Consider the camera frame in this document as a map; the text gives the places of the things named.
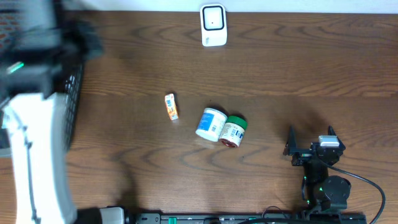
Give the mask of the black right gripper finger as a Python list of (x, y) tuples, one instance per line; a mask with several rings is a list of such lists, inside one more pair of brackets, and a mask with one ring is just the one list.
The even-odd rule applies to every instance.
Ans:
[(284, 147), (283, 155), (285, 156), (293, 156), (298, 152), (297, 142), (294, 127), (289, 127), (288, 139)]
[(346, 149), (346, 146), (342, 143), (340, 138), (337, 136), (332, 126), (328, 127), (328, 135), (331, 136), (332, 141), (329, 143), (330, 147), (338, 147), (341, 151)]

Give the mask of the green lid white jar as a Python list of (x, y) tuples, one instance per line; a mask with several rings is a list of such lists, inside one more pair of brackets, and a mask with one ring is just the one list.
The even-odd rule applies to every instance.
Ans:
[(227, 147), (239, 147), (248, 123), (239, 116), (229, 116), (220, 134), (220, 141)]

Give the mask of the white blue label jar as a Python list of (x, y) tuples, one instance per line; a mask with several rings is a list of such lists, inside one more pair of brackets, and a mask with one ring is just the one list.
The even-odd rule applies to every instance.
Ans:
[(203, 139), (217, 142), (227, 119), (223, 112), (205, 108), (195, 133)]

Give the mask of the small orange box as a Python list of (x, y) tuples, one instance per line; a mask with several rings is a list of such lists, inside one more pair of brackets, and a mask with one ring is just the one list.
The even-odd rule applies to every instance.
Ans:
[(171, 121), (179, 119), (175, 96), (173, 93), (165, 95), (165, 106)]

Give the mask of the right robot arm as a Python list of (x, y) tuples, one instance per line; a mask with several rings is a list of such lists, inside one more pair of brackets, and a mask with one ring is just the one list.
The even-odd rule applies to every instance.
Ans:
[(328, 174), (328, 169), (340, 160), (345, 149), (331, 126), (327, 135), (319, 136), (318, 141), (308, 148), (298, 147), (294, 128), (289, 128), (283, 155), (292, 157), (293, 166), (303, 167), (302, 195), (311, 209), (318, 212), (347, 209), (350, 182), (338, 175)]

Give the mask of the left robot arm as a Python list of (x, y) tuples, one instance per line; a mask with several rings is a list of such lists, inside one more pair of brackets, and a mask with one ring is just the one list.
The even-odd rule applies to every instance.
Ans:
[(61, 1), (2, 1), (12, 26), (1, 49), (1, 155), (12, 159), (17, 223), (134, 223), (120, 206), (76, 208), (70, 149), (87, 61), (103, 54), (94, 28)]

